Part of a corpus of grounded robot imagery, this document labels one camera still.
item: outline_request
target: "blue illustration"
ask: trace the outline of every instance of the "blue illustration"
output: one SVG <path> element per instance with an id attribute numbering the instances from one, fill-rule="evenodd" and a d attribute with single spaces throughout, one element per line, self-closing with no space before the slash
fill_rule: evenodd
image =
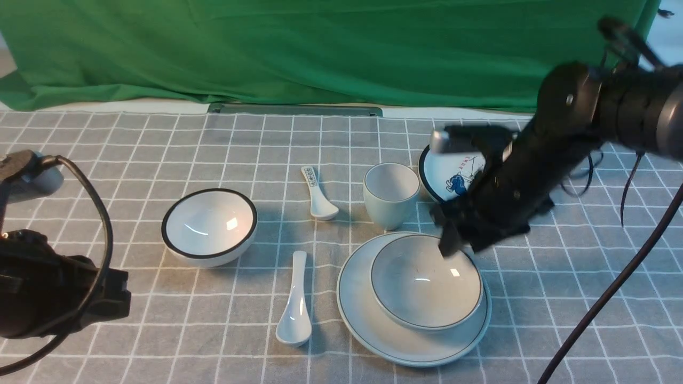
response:
<path id="1" fill-rule="evenodd" d="M 478 156 L 467 156 L 462 160 L 462 163 L 458 167 L 459 172 L 453 175 L 450 179 L 446 180 L 446 191 L 455 192 L 459 196 L 462 196 L 465 193 L 467 193 L 467 186 L 469 186 L 469 184 L 474 179 L 474 175 L 479 171 L 479 169 L 474 169 L 474 159 L 476 159 L 477 157 Z M 469 173 L 469 175 L 463 175 L 463 171 Z"/>
<path id="2" fill-rule="evenodd" d="M 465 187 L 465 177 L 458 173 L 449 180 L 446 180 L 446 191 L 455 192 L 459 196 L 467 193 L 467 188 Z"/>

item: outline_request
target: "white ceramic spoon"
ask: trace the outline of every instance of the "white ceramic spoon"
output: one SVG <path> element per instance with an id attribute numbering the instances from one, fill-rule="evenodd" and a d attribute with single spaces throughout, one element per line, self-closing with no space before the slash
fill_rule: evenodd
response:
<path id="1" fill-rule="evenodd" d="M 303 275 L 306 269 L 306 252 L 296 251 L 292 256 L 292 287 L 287 307 L 277 323 L 275 336 L 278 341 L 300 346 L 311 337 L 311 319 L 308 317 L 306 298 L 303 293 Z"/>
<path id="2" fill-rule="evenodd" d="M 303 177 L 306 178 L 308 190 L 311 192 L 311 216 L 323 221 L 331 220 L 334 216 L 337 216 L 339 208 L 330 203 L 330 201 L 325 198 L 325 195 L 322 194 L 320 183 L 318 183 L 316 172 L 313 170 L 313 167 L 301 167 L 301 173 L 303 174 Z"/>

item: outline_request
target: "stacked dishes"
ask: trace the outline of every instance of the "stacked dishes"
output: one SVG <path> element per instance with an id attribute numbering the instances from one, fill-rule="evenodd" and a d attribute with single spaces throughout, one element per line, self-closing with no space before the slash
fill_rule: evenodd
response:
<path id="1" fill-rule="evenodd" d="M 449 363 L 471 351 L 491 318 L 488 287 L 462 252 L 444 259 L 438 238 L 378 236 L 347 259 L 337 304 L 365 348 L 404 366 Z"/>

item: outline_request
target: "spoon handle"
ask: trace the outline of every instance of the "spoon handle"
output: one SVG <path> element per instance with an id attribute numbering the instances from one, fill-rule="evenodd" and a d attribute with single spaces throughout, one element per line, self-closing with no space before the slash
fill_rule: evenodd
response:
<path id="1" fill-rule="evenodd" d="M 292 256 L 292 287 L 290 290 L 301 290 L 301 294 L 303 294 L 303 276 L 306 271 L 306 257 L 307 254 L 304 251 L 295 251 Z"/>
<path id="2" fill-rule="evenodd" d="M 313 202 L 314 199 L 325 199 L 325 195 L 323 195 L 322 191 L 320 190 L 320 183 L 318 183 L 316 171 L 313 170 L 313 167 L 309 165 L 301 167 L 301 173 L 303 174 L 303 177 L 306 178 L 308 191 L 311 193 L 311 202 Z"/>

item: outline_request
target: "bowl with black rim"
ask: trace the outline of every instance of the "bowl with black rim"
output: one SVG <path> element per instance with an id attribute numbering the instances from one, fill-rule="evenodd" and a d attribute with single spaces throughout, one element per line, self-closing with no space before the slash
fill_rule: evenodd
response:
<path id="1" fill-rule="evenodd" d="M 161 236 L 171 253 L 193 266 L 210 268 L 239 258 L 256 233 L 253 202 L 231 189 L 191 193 L 166 212 Z"/>

